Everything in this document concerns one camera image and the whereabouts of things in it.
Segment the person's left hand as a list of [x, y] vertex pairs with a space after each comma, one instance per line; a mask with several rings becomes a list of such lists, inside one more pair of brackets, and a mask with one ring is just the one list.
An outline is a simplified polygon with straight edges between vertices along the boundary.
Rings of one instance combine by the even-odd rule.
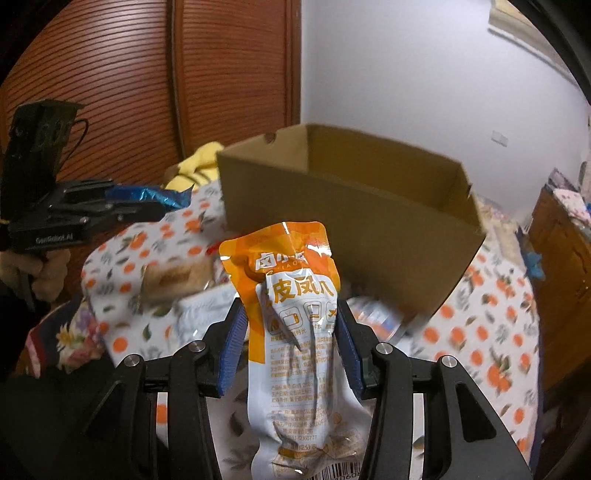
[[17, 254], [12, 251], [1, 253], [1, 281], [13, 291], [20, 290], [20, 274], [31, 275], [31, 286], [35, 297], [44, 302], [55, 302], [64, 288], [70, 251], [54, 250], [46, 253], [44, 260]]

